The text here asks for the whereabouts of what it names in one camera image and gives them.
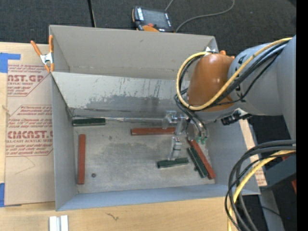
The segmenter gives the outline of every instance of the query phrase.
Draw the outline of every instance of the red stick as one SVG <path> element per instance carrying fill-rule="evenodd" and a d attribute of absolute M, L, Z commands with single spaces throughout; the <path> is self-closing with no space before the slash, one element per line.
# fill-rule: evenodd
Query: red stick
<path fill-rule="evenodd" d="M 175 128 L 132 128 L 130 134 L 134 135 L 164 135 L 174 134 Z"/>
<path fill-rule="evenodd" d="M 78 184 L 85 183 L 85 162 L 86 162 L 86 135 L 79 135 L 79 151 L 78 151 Z"/>
<path fill-rule="evenodd" d="M 211 180 L 211 179 L 214 179 L 216 177 L 216 174 L 213 170 L 213 168 L 211 167 L 210 163 L 208 162 L 207 158 L 205 157 L 205 155 L 203 154 L 203 151 L 201 150 L 199 144 L 193 140 L 193 141 L 189 141 L 187 140 L 189 145 L 193 148 L 195 148 L 195 150 L 197 151 L 201 161 L 203 162 L 205 168 L 207 169 L 208 171 L 208 178 Z"/>

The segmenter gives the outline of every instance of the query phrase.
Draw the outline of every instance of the black cable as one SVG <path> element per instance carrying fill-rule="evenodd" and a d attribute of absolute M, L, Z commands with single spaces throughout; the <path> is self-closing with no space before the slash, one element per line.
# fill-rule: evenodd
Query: black cable
<path fill-rule="evenodd" d="M 212 104 L 210 104 L 208 107 L 202 109 L 208 109 L 211 108 L 213 106 L 217 106 L 219 105 L 218 103 L 223 100 L 225 97 L 227 97 L 232 91 L 234 91 L 234 89 L 236 89 L 251 73 L 253 73 L 255 71 L 255 69 L 257 69 L 259 66 L 261 66 L 263 63 L 265 63 L 269 58 L 273 57 L 275 54 L 277 54 L 277 52 L 274 52 L 275 50 L 277 50 L 278 48 L 280 48 L 281 46 L 285 45 L 287 42 L 283 42 L 281 44 L 278 44 L 276 46 L 271 47 L 270 49 L 268 49 L 267 51 L 265 51 L 265 53 L 263 53 L 246 71 L 244 71 L 242 73 L 241 76 L 239 76 L 228 88 L 227 90 L 221 94 Z"/>
<path fill-rule="evenodd" d="M 270 208 L 267 208 L 267 207 L 265 207 L 265 206 L 262 206 L 262 205 L 252 205 L 252 204 L 247 204 L 247 205 L 248 205 L 248 206 L 254 206 L 254 207 L 261 207 L 262 209 L 268 210 L 268 211 L 270 211 L 271 213 L 273 213 L 273 214 L 279 216 L 280 218 L 285 219 L 286 221 L 296 222 L 296 221 L 294 221 L 294 220 L 289 219 L 289 218 L 286 217 L 286 216 L 282 216 L 282 215 L 279 214 L 278 212 L 276 212 L 276 211 L 274 211 L 274 210 L 272 210 L 272 209 L 270 209 Z"/>
<path fill-rule="evenodd" d="M 232 186 L 232 179 L 234 176 L 235 171 L 237 171 L 237 178 L 234 181 L 234 184 L 238 184 L 239 183 L 239 179 L 242 176 L 242 174 L 239 173 L 241 164 L 243 163 L 244 160 L 246 160 L 247 158 L 251 157 L 254 154 L 259 154 L 259 153 L 265 153 L 265 152 L 273 152 L 273 151 L 279 151 L 279 149 L 277 149 L 280 146 L 284 146 L 284 149 L 290 149 L 290 150 L 295 150 L 294 146 L 288 146 L 288 145 L 292 145 L 294 144 L 295 141 L 273 141 L 273 142 L 269 142 L 269 143 L 265 143 L 265 144 L 261 144 L 258 145 L 252 149 L 250 149 L 249 151 L 247 151 L 242 158 L 235 164 L 235 166 L 233 167 L 231 173 L 230 173 L 230 177 L 229 177 L 229 187 Z M 233 193 L 232 191 L 228 191 L 228 194 L 230 196 L 230 201 L 231 201 L 231 206 L 234 209 L 234 213 L 238 216 L 239 221 L 243 224 L 244 228 L 246 230 L 249 230 L 249 228 L 244 224 L 244 221 L 242 220 L 242 218 L 240 217 L 236 206 L 233 202 Z"/>
<path fill-rule="evenodd" d="M 232 221 L 232 223 L 235 225 L 235 227 L 240 230 L 240 227 L 239 225 L 235 222 L 235 220 L 232 218 L 232 216 L 230 215 L 229 211 L 228 211 L 228 205 L 227 205 L 227 199 L 228 199 L 228 195 L 229 195 L 229 199 L 230 199 L 230 203 L 231 203 L 231 207 L 237 217 L 237 219 L 239 220 L 239 222 L 242 224 L 242 226 L 244 227 L 245 230 L 249 231 L 250 229 L 247 227 L 247 225 L 245 224 L 245 222 L 243 221 L 243 219 L 241 218 L 240 214 L 238 213 L 237 211 L 237 208 L 235 206 L 235 203 L 233 201 L 233 194 L 232 194 L 232 188 L 238 184 L 238 181 L 239 179 L 251 168 L 251 166 L 255 163 L 257 163 L 258 161 L 261 161 L 263 159 L 266 159 L 266 158 L 270 158 L 270 157 L 282 157 L 282 156 L 287 156 L 287 155 L 292 155 L 293 153 L 288 153 L 288 154 L 281 154 L 281 155 L 276 155 L 276 156 L 269 156 L 269 157 L 264 157 L 264 158 L 260 158 L 252 163 L 250 163 L 238 176 L 238 178 L 232 183 L 229 185 L 229 189 L 227 191 L 227 194 L 226 194 L 226 197 L 225 197 L 225 210 L 227 212 L 227 215 L 229 217 L 229 219 Z"/>
<path fill-rule="evenodd" d="M 87 1 L 88 1 L 88 7 L 89 7 L 89 12 L 90 12 L 92 27 L 96 27 L 96 23 L 95 23 L 95 19 L 94 19 L 94 12 L 93 12 L 93 9 L 92 9 L 91 0 L 87 0 Z"/>
<path fill-rule="evenodd" d="M 252 88 L 252 86 L 255 84 L 255 82 L 262 76 L 262 74 L 272 65 L 272 63 L 276 60 L 276 58 L 278 57 L 278 55 L 276 55 L 272 60 L 271 62 L 266 65 L 264 67 L 264 69 L 257 75 L 257 77 L 251 82 L 251 84 L 249 85 L 249 87 L 247 88 L 246 92 L 237 100 L 235 101 L 229 101 L 229 102 L 223 102 L 223 103 L 216 103 L 216 104 L 211 104 L 209 105 L 207 108 L 210 108 L 210 107 L 215 107 L 215 106 L 221 106 L 221 105 L 225 105 L 225 104 L 230 104 L 230 103 L 236 103 L 238 101 L 241 101 L 244 99 L 244 97 L 249 93 L 250 89 Z"/>
<path fill-rule="evenodd" d="M 241 166 L 241 164 L 243 163 L 244 160 L 248 159 L 249 157 L 251 157 L 254 154 L 259 154 L 259 153 L 262 153 L 262 152 L 273 152 L 274 150 L 278 151 L 277 150 L 278 147 L 289 146 L 289 145 L 293 145 L 294 143 L 295 143 L 294 140 L 271 141 L 271 142 L 263 143 L 263 144 L 260 144 L 260 145 L 257 145 L 255 147 L 251 148 L 240 158 L 240 160 L 235 164 L 235 166 L 231 170 L 228 185 L 231 186 L 234 173 L 237 170 L 237 168 Z M 233 199 L 232 192 L 229 192 L 229 194 L 230 194 L 230 198 Z"/>

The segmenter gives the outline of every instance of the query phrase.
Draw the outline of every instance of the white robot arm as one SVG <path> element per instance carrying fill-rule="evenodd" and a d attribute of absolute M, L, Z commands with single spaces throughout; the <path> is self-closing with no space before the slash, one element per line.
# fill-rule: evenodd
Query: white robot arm
<path fill-rule="evenodd" d="M 181 81 L 196 59 L 187 90 Z M 228 124 L 251 115 L 283 115 L 296 139 L 296 36 L 249 48 L 234 58 L 204 52 L 179 70 L 177 100 L 187 114 Z"/>

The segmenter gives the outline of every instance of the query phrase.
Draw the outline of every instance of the power cord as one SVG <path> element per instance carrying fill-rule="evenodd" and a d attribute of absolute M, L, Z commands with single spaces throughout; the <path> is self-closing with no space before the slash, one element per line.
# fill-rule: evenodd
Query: power cord
<path fill-rule="evenodd" d="M 170 5 L 173 3 L 174 0 L 171 0 L 170 3 L 168 4 L 168 6 L 165 8 L 165 11 L 167 11 L 170 7 Z M 221 12 L 218 12 L 218 13 L 212 13 L 212 14 L 203 14 L 203 15 L 199 15 L 199 16 L 195 16 L 195 17 L 192 17 L 186 21 L 184 21 L 182 24 L 180 24 L 177 29 L 175 30 L 175 33 L 177 33 L 179 31 L 179 29 L 184 26 L 186 23 L 192 21 L 192 20 L 195 20 L 195 19 L 200 19 L 200 18 L 204 18 L 204 17 L 210 17 L 210 16 L 215 16 L 215 15 L 220 15 L 220 14 L 223 14 L 223 13 L 226 13 L 228 11 L 230 11 L 235 5 L 235 0 L 232 0 L 232 5 L 230 6 L 230 8 L 224 10 L 224 11 L 221 11 Z"/>

